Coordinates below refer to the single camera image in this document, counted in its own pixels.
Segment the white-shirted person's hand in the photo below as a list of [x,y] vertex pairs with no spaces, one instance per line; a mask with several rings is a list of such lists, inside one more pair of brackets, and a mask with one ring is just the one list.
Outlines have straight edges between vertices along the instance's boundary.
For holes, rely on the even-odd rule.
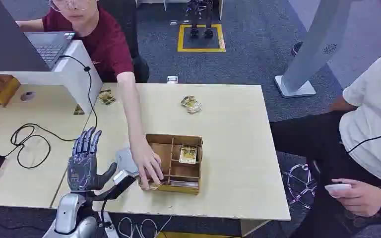
[[351,185],[350,189],[330,193],[343,207],[357,216],[371,217],[381,209],[381,189],[352,179],[333,179],[335,183]]

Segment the person's hand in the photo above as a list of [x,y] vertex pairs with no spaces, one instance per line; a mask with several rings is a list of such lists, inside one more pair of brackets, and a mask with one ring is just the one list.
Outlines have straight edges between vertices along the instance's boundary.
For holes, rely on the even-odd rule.
[[141,188],[149,190],[149,180],[160,184],[164,176],[158,154],[153,151],[144,136],[130,136],[129,142],[132,158],[138,168]]

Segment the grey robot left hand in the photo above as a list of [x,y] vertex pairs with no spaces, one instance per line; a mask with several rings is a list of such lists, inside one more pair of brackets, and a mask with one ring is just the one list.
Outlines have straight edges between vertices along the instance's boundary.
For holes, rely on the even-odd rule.
[[67,182],[72,192],[102,190],[115,174],[115,162],[103,174],[97,174],[97,147],[101,134],[101,130],[96,131],[92,126],[76,139],[67,166]]

